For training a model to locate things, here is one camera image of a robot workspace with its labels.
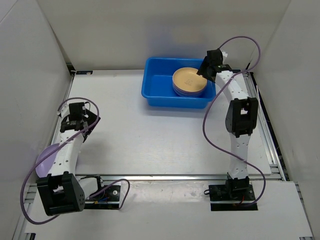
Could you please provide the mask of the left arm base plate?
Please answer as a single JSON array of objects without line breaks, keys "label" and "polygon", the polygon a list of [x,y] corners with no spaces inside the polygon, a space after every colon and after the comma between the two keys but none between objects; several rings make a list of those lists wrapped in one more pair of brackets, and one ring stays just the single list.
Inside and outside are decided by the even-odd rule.
[{"label": "left arm base plate", "polygon": [[85,210],[117,210],[120,206],[121,184],[116,183],[97,196],[85,200]]}]

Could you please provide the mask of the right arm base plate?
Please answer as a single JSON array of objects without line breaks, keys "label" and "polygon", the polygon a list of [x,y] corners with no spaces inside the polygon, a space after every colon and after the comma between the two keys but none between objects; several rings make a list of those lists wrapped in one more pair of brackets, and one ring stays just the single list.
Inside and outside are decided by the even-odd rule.
[{"label": "right arm base plate", "polygon": [[209,185],[204,190],[204,195],[209,196],[210,210],[212,212],[236,212],[236,211],[257,211],[257,203],[251,205],[256,200],[253,185],[249,184],[248,190],[231,197],[224,184]]}]

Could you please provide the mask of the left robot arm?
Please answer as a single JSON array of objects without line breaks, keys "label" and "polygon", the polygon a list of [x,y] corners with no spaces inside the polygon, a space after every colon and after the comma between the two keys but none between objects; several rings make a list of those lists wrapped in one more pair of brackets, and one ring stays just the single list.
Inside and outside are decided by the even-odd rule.
[{"label": "left robot arm", "polygon": [[100,200],[105,195],[105,187],[99,176],[79,180],[75,177],[81,146],[94,129],[89,125],[100,118],[87,109],[84,102],[65,105],[59,116],[62,122],[58,151],[53,154],[55,158],[47,176],[36,182],[47,216],[81,212],[90,196],[94,200]]}]

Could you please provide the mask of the yellow plate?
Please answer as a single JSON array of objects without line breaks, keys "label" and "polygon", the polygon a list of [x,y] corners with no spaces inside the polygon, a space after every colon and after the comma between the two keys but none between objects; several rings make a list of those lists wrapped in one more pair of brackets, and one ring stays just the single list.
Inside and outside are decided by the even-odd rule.
[{"label": "yellow plate", "polygon": [[183,67],[176,70],[172,76],[173,85],[186,93],[198,93],[207,87],[207,79],[197,74],[198,70],[192,67]]}]

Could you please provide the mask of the purple plate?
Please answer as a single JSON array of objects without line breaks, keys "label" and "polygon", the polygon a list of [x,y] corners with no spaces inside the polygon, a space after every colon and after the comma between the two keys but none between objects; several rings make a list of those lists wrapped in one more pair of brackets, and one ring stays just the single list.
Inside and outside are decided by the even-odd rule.
[{"label": "purple plate", "polygon": [[[36,163],[38,163],[43,157],[54,151],[56,148],[59,147],[58,143],[52,144],[45,148],[41,154],[38,156]],[[44,178],[47,176],[49,170],[51,169],[52,165],[54,164],[55,158],[56,158],[57,152],[50,155],[48,158],[46,158],[41,164],[39,164],[35,172],[39,178]]]}]

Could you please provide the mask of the pink plate front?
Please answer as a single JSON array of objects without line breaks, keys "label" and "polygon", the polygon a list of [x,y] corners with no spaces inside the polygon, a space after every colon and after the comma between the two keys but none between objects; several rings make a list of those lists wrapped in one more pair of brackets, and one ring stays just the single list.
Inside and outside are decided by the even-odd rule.
[{"label": "pink plate front", "polygon": [[203,95],[203,93],[205,92],[205,88],[200,90],[200,91],[196,91],[196,92],[189,92],[189,91],[184,91],[181,90],[180,88],[177,88],[175,86],[173,86],[173,90],[176,92],[177,95],[181,96],[181,97],[193,97],[193,98],[198,98],[201,97]]}]

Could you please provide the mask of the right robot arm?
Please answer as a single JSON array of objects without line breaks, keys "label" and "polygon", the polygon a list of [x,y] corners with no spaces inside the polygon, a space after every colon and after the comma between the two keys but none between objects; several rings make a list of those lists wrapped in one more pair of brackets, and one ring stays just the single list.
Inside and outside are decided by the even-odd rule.
[{"label": "right robot arm", "polygon": [[257,126],[258,100],[250,97],[233,77],[228,64],[223,64],[223,52],[218,48],[207,51],[197,74],[215,83],[229,102],[225,127],[230,136],[230,165],[223,186],[230,200],[242,198],[250,187],[247,164],[248,146]]}]

